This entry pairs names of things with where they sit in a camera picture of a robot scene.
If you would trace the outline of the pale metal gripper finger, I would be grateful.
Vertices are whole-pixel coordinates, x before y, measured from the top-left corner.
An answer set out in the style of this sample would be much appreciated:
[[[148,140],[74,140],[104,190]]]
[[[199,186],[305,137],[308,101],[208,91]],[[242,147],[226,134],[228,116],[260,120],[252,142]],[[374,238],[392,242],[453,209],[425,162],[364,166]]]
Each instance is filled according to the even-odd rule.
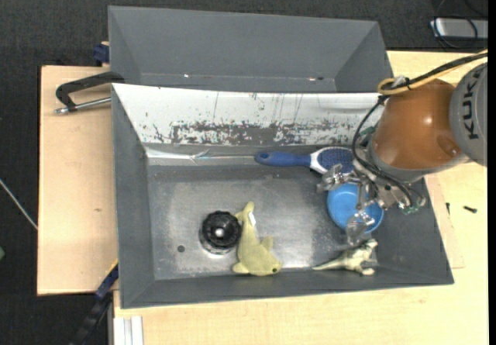
[[[350,174],[351,172],[345,171],[341,164],[336,164],[322,175],[321,181],[316,185],[316,191],[324,193],[335,190],[347,181]]]
[[[356,246],[362,235],[375,224],[372,218],[365,210],[354,213],[346,222],[346,237],[350,246]]]

